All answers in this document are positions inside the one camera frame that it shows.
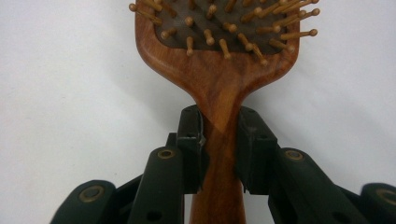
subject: brush neck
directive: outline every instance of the brush neck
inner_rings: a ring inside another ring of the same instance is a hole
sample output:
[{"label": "brush neck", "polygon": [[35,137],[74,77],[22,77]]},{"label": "brush neck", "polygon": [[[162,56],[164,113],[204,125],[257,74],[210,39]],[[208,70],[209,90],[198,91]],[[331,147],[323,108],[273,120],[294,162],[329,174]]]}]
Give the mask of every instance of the brush neck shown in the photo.
[{"label": "brush neck", "polygon": [[210,104],[198,104],[204,116],[205,151],[210,162],[203,189],[192,200],[191,224],[246,223],[242,187],[234,171],[240,101],[231,99],[224,95]]}]

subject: wooden bristle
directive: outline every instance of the wooden bristle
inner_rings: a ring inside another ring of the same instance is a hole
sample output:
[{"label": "wooden bristle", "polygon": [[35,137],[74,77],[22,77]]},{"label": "wooden bristle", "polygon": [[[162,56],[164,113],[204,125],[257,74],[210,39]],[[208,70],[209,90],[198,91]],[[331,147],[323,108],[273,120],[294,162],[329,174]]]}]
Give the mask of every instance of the wooden bristle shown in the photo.
[{"label": "wooden bristle", "polygon": [[204,30],[204,36],[206,39],[206,44],[212,46],[215,44],[215,39],[212,36],[212,32],[209,29]]},{"label": "wooden bristle", "polygon": [[228,0],[227,5],[224,8],[225,12],[232,12],[233,11],[233,6],[235,6],[236,0]]},{"label": "wooden bristle", "polygon": [[253,3],[253,0],[244,0],[242,2],[242,7],[250,7],[250,5]]},{"label": "wooden bristle", "polygon": [[153,2],[152,0],[141,0],[146,6],[154,8],[154,10],[156,11],[162,11],[163,7],[155,2]]},{"label": "wooden bristle", "polygon": [[291,7],[286,8],[285,10],[282,11],[282,13],[288,13],[290,11],[293,11],[294,9],[300,8],[300,7],[305,7],[309,4],[316,4],[318,3],[319,0],[305,0],[303,2],[299,2]]},{"label": "wooden bristle", "polygon": [[175,27],[170,28],[168,30],[162,31],[161,32],[161,38],[162,39],[167,39],[171,35],[175,35],[177,32],[177,29]]},{"label": "wooden bristle", "polygon": [[220,44],[221,50],[224,53],[224,59],[231,59],[231,54],[228,51],[227,42],[225,41],[225,39],[221,39],[219,41],[219,44]]},{"label": "wooden bristle", "polygon": [[262,12],[262,8],[261,7],[256,7],[254,8],[253,11],[243,15],[241,17],[241,22],[242,23],[246,23],[246,22],[250,22],[251,20],[253,20],[255,17],[257,17],[260,13]]},{"label": "wooden bristle", "polygon": [[196,7],[195,0],[189,0],[189,9],[194,10]]},{"label": "wooden bristle", "polygon": [[222,25],[223,29],[230,32],[235,33],[238,27],[235,24],[231,24],[229,22],[224,22]]},{"label": "wooden bristle", "polygon": [[300,37],[308,36],[308,35],[315,36],[317,34],[318,34],[318,30],[312,29],[312,30],[306,31],[306,32],[283,34],[280,36],[280,39],[289,40],[289,39],[300,38]]},{"label": "wooden bristle", "polygon": [[268,16],[271,12],[273,12],[273,11],[274,11],[276,8],[278,8],[279,6],[280,6],[280,3],[279,3],[279,2],[276,2],[276,3],[272,4],[271,6],[269,6],[269,7],[265,8],[265,9],[263,9],[262,12],[259,13],[258,17],[259,17],[260,19],[262,19],[262,18]]},{"label": "wooden bristle", "polygon": [[157,3],[158,5],[161,5],[168,13],[169,15],[174,18],[175,16],[177,16],[177,12],[172,9],[171,6],[169,6],[168,4],[166,4],[163,0],[154,0],[155,3]]},{"label": "wooden bristle", "polygon": [[291,45],[286,45],[282,42],[280,42],[279,40],[276,39],[270,39],[270,41],[268,42],[269,45],[271,45],[272,47],[278,48],[278,49],[286,49],[288,52],[292,53],[295,51],[295,47],[291,46]]},{"label": "wooden bristle", "polygon": [[217,10],[218,10],[218,7],[216,7],[216,5],[210,5],[208,11],[206,12],[206,18],[208,20],[212,20],[212,18],[215,15]]},{"label": "wooden bristle", "polygon": [[184,22],[189,27],[192,27],[194,25],[194,19],[192,17],[186,17],[186,19],[184,19]]},{"label": "wooden bristle", "polygon": [[264,35],[268,33],[279,33],[281,30],[280,26],[265,26],[256,28],[256,34]]},{"label": "wooden bristle", "polygon": [[264,56],[262,56],[262,52],[256,44],[253,44],[253,52],[259,58],[261,65],[266,66],[268,64],[268,61],[264,59]]},{"label": "wooden bristle", "polygon": [[189,36],[189,37],[187,37],[186,42],[187,42],[187,56],[190,57],[193,54],[192,48],[194,45],[194,39],[191,36]]},{"label": "wooden bristle", "polygon": [[312,16],[317,16],[319,13],[320,13],[320,9],[315,8],[314,10],[306,13],[302,18],[297,18],[297,19],[295,19],[293,21],[290,21],[290,22],[286,23],[285,25],[294,24],[295,22],[305,20],[305,19],[310,18]]},{"label": "wooden bristle", "polygon": [[288,0],[279,0],[280,6],[285,6],[288,3]]},{"label": "wooden bristle", "polygon": [[274,21],[273,26],[285,26],[287,23],[294,21],[298,18],[302,18],[303,16],[305,16],[306,11],[305,10],[301,10],[299,13],[297,14],[293,14],[291,16],[286,17],[283,20],[280,21]]},{"label": "wooden bristle", "polygon": [[142,10],[138,9],[138,8],[137,8],[137,5],[135,5],[135,4],[133,4],[133,3],[129,5],[129,9],[130,9],[132,12],[136,12],[137,14],[142,15],[142,16],[148,18],[149,20],[152,21],[152,23],[154,23],[154,24],[157,25],[157,26],[161,26],[161,25],[163,24],[163,21],[162,21],[160,18],[155,17],[155,16],[149,14],[148,12],[145,12],[145,11],[142,11]]},{"label": "wooden bristle", "polygon": [[287,4],[275,8],[275,9],[273,10],[273,13],[274,13],[275,15],[276,15],[276,14],[279,14],[279,13],[281,13],[283,10],[286,10],[287,8],[292,7],[294,4],[296,4],[296,3],[298,3],[298,2],[300,2],[300,0],[291,0],[291,1],[288,2]]},{"label": "wooden bristle", "polygon": [[239,34],[238,34],[238,39],[239,39],[239,41],[241,41],[242,44],[245,46],[245,50],[246,50],[246,51],[251,51],[251,50],[253,50],[253,44],[250,43],[250,42],[248,42],[248,39],[247,39],[247,37],[246,37],[244,34],[239,33]]}]

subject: wooden hairbrush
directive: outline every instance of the wooden hairbrush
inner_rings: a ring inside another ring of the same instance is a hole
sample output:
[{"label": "wooden hairbrush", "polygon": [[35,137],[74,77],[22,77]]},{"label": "wooden hairbrush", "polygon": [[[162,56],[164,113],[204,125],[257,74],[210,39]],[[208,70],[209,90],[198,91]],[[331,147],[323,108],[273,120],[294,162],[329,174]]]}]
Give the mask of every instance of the wooden hairbrush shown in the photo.
[{"label": "wooden hairbrush", "polygon": [[234,173],[237,115],[253,91],[297,60],[301,9],[318,0],[137,0],[136,45],[156,72],[191,95],[204,116],[210,163],[194,195],[191,223],[245,223]]}]

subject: white wall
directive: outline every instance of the white wall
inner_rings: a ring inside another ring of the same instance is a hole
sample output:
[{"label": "white wall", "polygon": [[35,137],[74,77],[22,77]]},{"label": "white wall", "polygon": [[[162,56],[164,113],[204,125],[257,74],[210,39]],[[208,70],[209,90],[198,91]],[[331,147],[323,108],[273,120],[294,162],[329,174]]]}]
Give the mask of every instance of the white wall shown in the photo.
[{"label": "white wall", "polygon": [[[48,223],[77,185],[140,175],[193,104],[140,59],[129,3],[0,3],[0,223]],[[245,105],[334,183],[396,186],[396,2],[315,7],[302,30],[318,36]],[[266,206],[247,196],[247,222],[271,223]]]}]

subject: reddish-brown wood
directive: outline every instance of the reddish-brown wood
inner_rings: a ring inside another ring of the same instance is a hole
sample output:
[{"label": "reddish-brown wood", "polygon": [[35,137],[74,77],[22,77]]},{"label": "reddish-brown wood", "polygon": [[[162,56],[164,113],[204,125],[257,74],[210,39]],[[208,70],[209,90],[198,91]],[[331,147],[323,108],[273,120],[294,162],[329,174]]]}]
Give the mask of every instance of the reddish-brown wood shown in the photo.
[{"label": "reddish-brown wood", "polygon": [[[299,32],[299,22],[288,33]],[[288,40],[294,52],[265,55],[262,66],[252,53],[170,49],[156,37],[149,20],[136,15],[136,45],[143,60],[156,72],[188,92],[205,120],[205,150],[210,164],[203,189],[193,197],[191,223],[245,223],[242,188],[234,174],[235,134],[243,100],[258,88],[283,77],[297,59],[299,40]]]}]

